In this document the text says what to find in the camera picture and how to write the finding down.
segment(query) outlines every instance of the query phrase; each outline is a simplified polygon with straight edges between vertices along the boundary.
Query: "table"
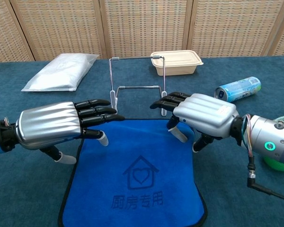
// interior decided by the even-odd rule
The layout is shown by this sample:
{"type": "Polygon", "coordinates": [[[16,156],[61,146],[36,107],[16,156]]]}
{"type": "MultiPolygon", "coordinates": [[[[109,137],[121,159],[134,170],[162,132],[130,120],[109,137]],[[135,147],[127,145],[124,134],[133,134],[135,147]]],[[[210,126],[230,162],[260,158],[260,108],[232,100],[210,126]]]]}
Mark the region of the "table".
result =
{"type": "MultiPolygon", "coordinates": [[[[205,58],[192,75],[169,76],[167,93],[181,91],[213,96],[214,89],[248,76],[262,82],[256,95],[236,101],[238,112],[275,119],[284,115],[284,56],[205,58]]],[[[21,92],[47,61],[0,63],[0,119],[15,122],[21,111],[60,101],[109,100],[108,60],[97,60],[75,92],[21,92]]],[[[116,61],[114,86],[163,86],[149,59],[116,61]]],[[[157,89],[129,89],[119,94],[119,114],[126,118],[163,118],[149,105],[157,89]]],[[[57,147],[75,155],[73,140],[57,147]]],[[[215,141],[194,154],[195,183],[208,209],[205,227],[284,226],[284,201],[246,187],[246,150],[233,138],[215,141]]],[[[284,173],[270,169],[256,155],[257,182],[284,194],[284,173]]],[[[60,205],[73,166],[57,164],[40,151],[17,146],[0,155],[0,227],[57,226],[60,205]]]]}

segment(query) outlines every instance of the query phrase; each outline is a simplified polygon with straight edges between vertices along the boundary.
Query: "can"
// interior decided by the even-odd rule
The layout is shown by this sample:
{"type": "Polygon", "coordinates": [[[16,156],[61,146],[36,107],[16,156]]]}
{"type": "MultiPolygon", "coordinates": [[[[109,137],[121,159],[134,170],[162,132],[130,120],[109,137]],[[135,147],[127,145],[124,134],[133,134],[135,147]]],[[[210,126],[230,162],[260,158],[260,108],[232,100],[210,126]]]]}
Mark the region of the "can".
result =
{"type": "Polygon", "coordinates": [[[233,102],[253,95],[260,89],[260,80],[256,77],[248,77],[216,88],[214,97],[226,102],[233,102]]]}

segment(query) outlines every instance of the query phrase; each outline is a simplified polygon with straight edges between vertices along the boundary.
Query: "cable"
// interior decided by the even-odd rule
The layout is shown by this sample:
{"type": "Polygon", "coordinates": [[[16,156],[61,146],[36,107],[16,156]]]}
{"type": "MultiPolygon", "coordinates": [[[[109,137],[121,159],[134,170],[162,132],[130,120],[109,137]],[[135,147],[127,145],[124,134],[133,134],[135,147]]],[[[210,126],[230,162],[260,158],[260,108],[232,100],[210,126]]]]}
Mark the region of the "cable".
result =
{"type": "Polygon", "coordinates": [[[248,160],[249,160],[249,162],[248,162],[248,175],[249,176],[247,178],[247,187],[255,189],[259,192],[263,192],[267,195],[276,196],[276,197],[284,200],[284,195],[276,193],[276,192],[274,192],[274,191],[272,191],[268,188],[265,188],[262,185],[259,185],[259,184],[256,183],[256,172],[255,172],[256,166],[255,166],[255,163],[254,163],[254,157],[249,157],[248,160]]]}
{"type": "Polygon", "coordinates": [[[250,135],[251,135],[250,115],[246,114],[246,115],[243,116],[243,124],[242,124],[242,127],[241,127],[241,137],[242,137],[243,144],[248,151],[248,156],[252,157],[252,147],[251,147],[250,135]],[[247,134],[247,142],[246,142],[245,137],[244,137],[244,130],[246,131],[246,134],[247,134]]]}

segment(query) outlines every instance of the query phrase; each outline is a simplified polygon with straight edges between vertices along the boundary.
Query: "blue towel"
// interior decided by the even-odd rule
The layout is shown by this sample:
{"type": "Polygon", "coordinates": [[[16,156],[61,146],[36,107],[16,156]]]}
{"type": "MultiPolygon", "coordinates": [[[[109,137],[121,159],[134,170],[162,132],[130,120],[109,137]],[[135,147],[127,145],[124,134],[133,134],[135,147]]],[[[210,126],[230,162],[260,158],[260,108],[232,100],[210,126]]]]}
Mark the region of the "blue towel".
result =
{"type": "Polygon", "coordinates": [[[185,227],[200,225],[206,206],[194,183],[194,132],[182,143],[167,120],[98,126],[109,139],[84,140],[59,218],[60,226],[185,227]]]}

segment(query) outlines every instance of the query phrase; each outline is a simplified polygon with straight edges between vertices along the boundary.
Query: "white plastic bag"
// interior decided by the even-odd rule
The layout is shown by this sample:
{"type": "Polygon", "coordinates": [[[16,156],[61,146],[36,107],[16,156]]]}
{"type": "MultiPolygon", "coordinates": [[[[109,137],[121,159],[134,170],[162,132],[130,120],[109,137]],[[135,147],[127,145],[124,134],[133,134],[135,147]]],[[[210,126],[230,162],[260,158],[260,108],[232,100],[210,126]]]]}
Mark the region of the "white plastic bag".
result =
{"type": "Polygon", "coordinates": [[[98,56],[62,53],[32,77],[21,91],[75,91],[98,56]]]}

